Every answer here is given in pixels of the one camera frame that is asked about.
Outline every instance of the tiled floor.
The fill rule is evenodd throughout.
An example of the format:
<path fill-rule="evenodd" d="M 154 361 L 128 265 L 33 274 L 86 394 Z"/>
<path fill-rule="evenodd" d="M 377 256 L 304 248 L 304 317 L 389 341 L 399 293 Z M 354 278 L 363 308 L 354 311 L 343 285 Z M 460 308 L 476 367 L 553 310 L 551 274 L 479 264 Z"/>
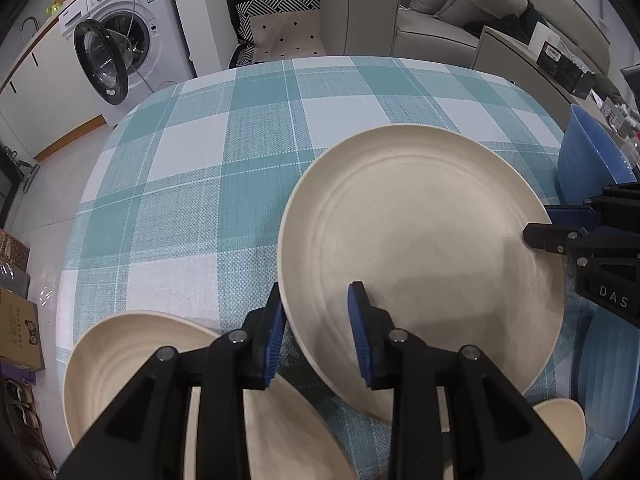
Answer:
<path fill-rule="evenodd" d="M 36 375 L 34 394 L 45 440 L 57 466 L 71 450 L 56 376 L 58 284 L 80 197 L 110 133 L 110 127 L 103 126 L 45 160 L 29 192 L 20 192 L 16 197 L 5 225 L 7 231 L 31 248 L 28 299 L 38 305 L 46 366 Z"/>

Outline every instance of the appliance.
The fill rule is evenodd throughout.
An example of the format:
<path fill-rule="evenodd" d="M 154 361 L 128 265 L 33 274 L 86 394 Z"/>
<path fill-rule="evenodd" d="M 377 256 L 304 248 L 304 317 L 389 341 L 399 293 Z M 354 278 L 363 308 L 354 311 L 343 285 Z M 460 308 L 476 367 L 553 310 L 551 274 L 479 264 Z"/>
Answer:
<path fill-rule="evenodd" d="M 174 0 L 74 0 L 59 22 L 111 126 L 153 92 L 194 77 Z"/>

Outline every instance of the cream plate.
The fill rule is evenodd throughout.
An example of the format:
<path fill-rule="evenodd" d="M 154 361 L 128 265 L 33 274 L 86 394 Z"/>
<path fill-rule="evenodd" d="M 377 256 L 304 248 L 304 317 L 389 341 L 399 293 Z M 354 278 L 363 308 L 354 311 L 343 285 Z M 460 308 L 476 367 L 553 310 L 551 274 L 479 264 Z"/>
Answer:
<path fill-rule="evenodd" d="M 536 404 L 533 409 L 577 463 L 587 435 L 580 404 L 571 399 L 551 399 Z"/>
<path fill-rule="evenodd" d="M 545 367 L 564 313 L 561 257 L 522 241 L 544 206 L 508 163 L 459 134 L 392 124 L 357 134 L 305 171 L 284 211 L 278 281 L 287 319 L 322 379 L 391 422 L 367 390 L 347 287 L 429 345 L 478 345 L 520 392 Z"/>
<path fill-rule="evenodd" d="M 158 312 L 126 312 L 91 327 L 76 344 L 66 368 L 63 408 L 74 446 L 153 352 L 208 346 L 218 335 Z M 185 479 L 195 478 L 199 388 L 194 388 L 187 426 Z M 355 480 L 350 460 L 320 416 L 282 377 L 264 392 L 245 391 L 246 435 L 252 478 L 259 480 Z"/>

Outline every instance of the washing machine door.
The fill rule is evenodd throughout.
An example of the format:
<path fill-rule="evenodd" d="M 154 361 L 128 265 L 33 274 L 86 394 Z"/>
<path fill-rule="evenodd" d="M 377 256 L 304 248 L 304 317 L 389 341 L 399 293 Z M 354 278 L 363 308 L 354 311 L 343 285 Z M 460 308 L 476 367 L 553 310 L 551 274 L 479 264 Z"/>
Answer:
<path fill-rule="evenodd" d="M 78 23 L 74 31 L 76 54 L 87 79 L 102 98 L 119 105 L 129 91 L 127 64 L 111 31 L 96 20 Z"/>

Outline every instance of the tablecloth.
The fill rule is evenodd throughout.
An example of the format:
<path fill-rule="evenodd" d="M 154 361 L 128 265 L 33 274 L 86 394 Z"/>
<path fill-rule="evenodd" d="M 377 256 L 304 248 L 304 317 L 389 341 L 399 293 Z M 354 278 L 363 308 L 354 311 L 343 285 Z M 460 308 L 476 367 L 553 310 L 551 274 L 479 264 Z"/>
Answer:
<path fill-rule="evenodd" d="M 290 192 L 340 140 L 382 124 L 459 132 L 508 161 L 543 203 L 558 202 L 562 131 L 504 79 L 432 62 L 319 57 L 227 70 L 156 92 L 111 134 L 86 185 L 60 279 L 56 361 L 124 310 L 238 327 L 276 281 Z M 593 304 L 568 280 L 561 335 L 530 402 L 571 396 L 572 363 Z M 361 479 L 383 478 L 389 428 L 318 378 L 287 330 L 279 372 L 318 410 Z M 612 444 L 590 433 L 587 474 Z"/>

